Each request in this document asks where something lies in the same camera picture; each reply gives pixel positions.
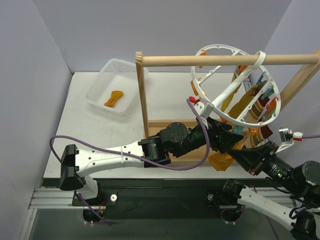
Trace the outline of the small orange sock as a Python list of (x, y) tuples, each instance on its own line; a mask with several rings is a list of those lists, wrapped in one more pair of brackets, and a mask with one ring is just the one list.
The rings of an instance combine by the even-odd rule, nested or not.
[(124, 93), (120, 90), (115, 90), (111, 92), (111, 96), (107, 102), (104, 103), (104, 106), (113, 108), (116, 105), (117, 100), (119, 100)]

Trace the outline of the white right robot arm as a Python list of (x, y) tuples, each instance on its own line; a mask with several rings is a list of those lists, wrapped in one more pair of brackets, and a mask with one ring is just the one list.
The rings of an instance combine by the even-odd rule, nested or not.
[(266, 181), (281, 196), (297, 203), (284, 206), (266, 191), (258, 192), (244, 183), (228, 179), (221, 197), (256, 210), (286, 228), (296, 240), (320, 238), (320, 164), (308, 160), (292, 167), (278, 157), (283, 146), (269, 141), (255, 148), (232, 149), (228, 153), (250, 175), (266, 174)]

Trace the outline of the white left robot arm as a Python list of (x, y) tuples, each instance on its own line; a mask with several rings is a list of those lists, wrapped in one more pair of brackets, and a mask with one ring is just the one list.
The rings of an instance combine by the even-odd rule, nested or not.
[(90, 176), (93, 173), (119, 168), (168, 169), (170, 156), (178, 158), (202, 146), (224, 154), (243, 138), (232, 132), (231, 125), (209, 119), (207, 125), (197, 124), (194, 128), (172, 122), (156, 135), (110, 149), (87, 151), (70, 144), (61, 156), (59, 188), (77, 191), (89, 205), (95, 206), (102, 193)]

